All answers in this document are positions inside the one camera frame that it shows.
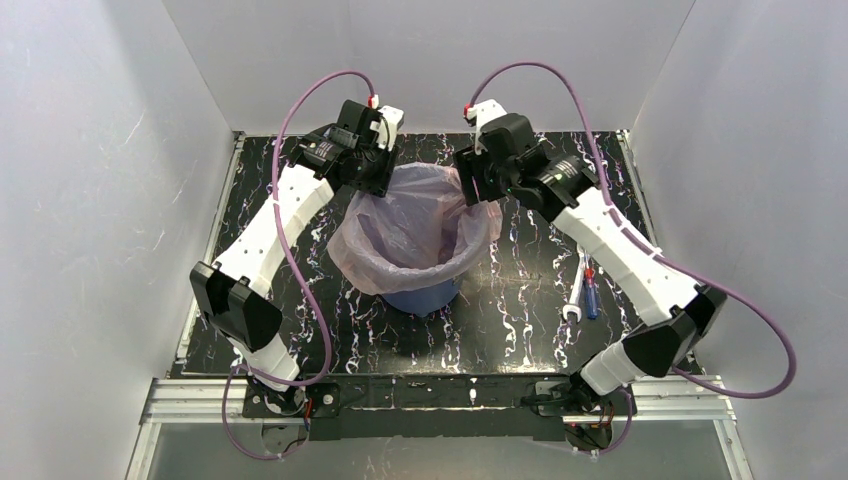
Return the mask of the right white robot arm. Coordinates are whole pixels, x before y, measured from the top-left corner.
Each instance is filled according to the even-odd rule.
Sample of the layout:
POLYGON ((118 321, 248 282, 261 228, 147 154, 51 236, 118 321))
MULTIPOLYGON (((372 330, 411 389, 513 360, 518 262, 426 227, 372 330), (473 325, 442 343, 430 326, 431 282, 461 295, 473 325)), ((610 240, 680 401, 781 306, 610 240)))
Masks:
POLYGON ((640 326, 568 380, 569 397, 596 400, 645 376, 663 377, 709 329, 726 294, 660 263, 643 235, 606 204, 600 178, 575 156, 549 156, 528 118, 487 102, 468 109, 474 143, 454 155, 468 205, 510 196, 572 238, 624 290, 640 326))

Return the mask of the blue plastic trash bin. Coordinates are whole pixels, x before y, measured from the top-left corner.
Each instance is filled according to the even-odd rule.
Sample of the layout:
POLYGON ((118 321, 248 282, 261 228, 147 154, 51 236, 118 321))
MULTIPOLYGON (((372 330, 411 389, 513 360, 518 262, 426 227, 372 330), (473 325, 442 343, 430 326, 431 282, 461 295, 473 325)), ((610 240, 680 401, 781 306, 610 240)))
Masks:
POLYGON ((424 317, 452 302, 460 291, 460 285, 461 280, 454 278, 430 287, 382 294, 381 297, 399 311, 424 317))

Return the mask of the pink plastic trash bag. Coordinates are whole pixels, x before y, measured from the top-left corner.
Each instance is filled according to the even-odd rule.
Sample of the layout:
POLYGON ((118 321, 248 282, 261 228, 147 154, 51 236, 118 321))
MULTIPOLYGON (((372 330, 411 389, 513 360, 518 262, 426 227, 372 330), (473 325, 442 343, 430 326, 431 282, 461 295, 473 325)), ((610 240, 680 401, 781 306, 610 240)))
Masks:
POLYGON ((467 205, 455 169, 410 163, 394 170, 385 196, 353 195, 327 251, 365 294, 414 291, 474 268, 502 222, 497 202, 467 205))

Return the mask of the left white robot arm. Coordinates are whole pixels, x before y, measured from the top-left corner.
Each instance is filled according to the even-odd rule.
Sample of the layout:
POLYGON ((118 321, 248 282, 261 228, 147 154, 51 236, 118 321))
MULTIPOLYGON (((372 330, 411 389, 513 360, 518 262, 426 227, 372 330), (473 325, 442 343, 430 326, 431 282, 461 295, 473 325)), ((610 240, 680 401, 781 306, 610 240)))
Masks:
POLYGON ((386 195, 405 114, 392 106, 344 102, 337 120, 296 139, 281 157, 270 195, 234 243, 213 262, 199 261, 189 278, 203 318, 241 354, 247 370, 276 392, 304 386, 300 367, 280 335, 282 313, 267 298, 297 238, 348 187, 386 195))

